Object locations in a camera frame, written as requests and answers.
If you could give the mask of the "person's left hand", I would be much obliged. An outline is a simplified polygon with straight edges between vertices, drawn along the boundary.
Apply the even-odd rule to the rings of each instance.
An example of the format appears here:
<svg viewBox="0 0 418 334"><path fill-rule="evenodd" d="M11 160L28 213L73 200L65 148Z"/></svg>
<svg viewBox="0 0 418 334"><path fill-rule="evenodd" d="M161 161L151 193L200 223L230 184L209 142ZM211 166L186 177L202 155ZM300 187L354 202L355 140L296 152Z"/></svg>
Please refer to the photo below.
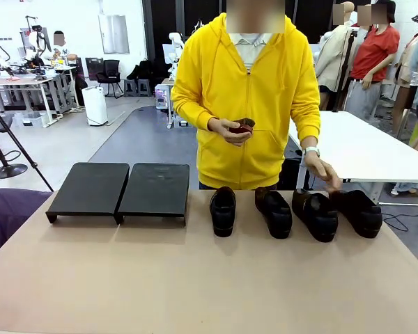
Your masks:
<svg viewBox="0 0 418 334"><path fill-rule="evenodd" d="M308 152L304 155L304 164L310 173L327 184L327 192L332 193L341 189L342 179L338 177L333 167L323 161L315 152Z"/></svg>

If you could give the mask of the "person's right hand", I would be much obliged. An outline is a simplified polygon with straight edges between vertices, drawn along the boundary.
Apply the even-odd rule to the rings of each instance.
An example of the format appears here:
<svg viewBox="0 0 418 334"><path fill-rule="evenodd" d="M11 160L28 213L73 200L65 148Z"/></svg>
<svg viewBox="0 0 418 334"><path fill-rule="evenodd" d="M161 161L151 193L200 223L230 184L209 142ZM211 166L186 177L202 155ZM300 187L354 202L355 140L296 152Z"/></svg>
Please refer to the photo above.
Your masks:
<svg viewBox="0 0 418 334"><path fill-rule="evenodd" d="M230 128L237 129L240 123L233 122L227 119L211 118L208 121L208 129L219 134L227 143L234 146L241 147L248 139L251 138L252 133L233 133Z"/></svg>

